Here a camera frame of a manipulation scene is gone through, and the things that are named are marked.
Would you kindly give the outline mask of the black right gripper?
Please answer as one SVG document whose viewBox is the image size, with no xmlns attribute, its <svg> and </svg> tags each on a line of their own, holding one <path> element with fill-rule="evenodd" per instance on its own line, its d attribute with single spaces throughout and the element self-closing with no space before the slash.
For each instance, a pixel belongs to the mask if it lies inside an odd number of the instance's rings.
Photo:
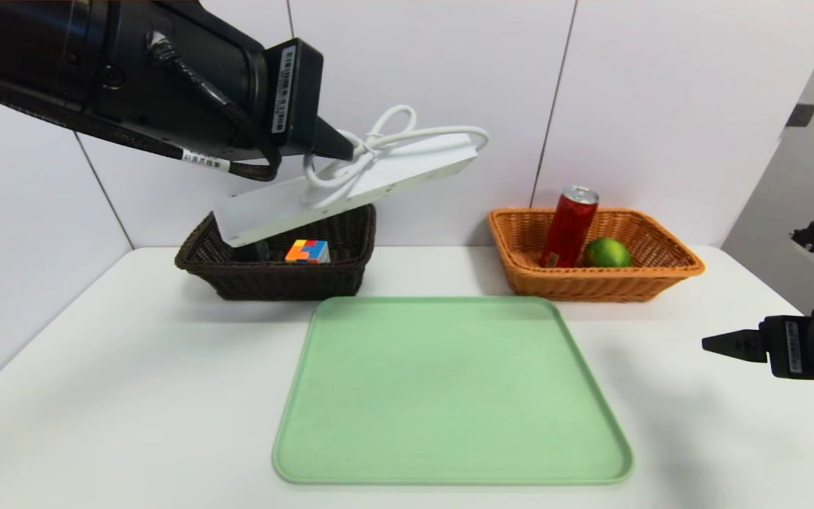
<svg viewBox="0 0 814 509">
<path fill-rule="evenodd" d="M 814 313 L 810 316 L 769 317 L 767 348 L 758 329 L 742 329 L 702 339 L 705 351 L 737 360 L 771 364 L 781 379 L 814 380 Z"/>
</svg>

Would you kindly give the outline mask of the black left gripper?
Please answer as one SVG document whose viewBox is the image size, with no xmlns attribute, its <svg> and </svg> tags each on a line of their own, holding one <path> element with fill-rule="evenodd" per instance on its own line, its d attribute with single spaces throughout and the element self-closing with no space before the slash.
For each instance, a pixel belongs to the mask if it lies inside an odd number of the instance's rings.
<svg viewBox="0 0 814 509">
<path fill-rule="evenodd" d="M 198 1 L 172 2 L 170 78 L 205 119 L 185 122 L 171 157 L 280 161 L 304 155 L 350 161 L 353 143 L 319 118 L 324 58 L 292 38 L 265 48 Z"/>
</svg>

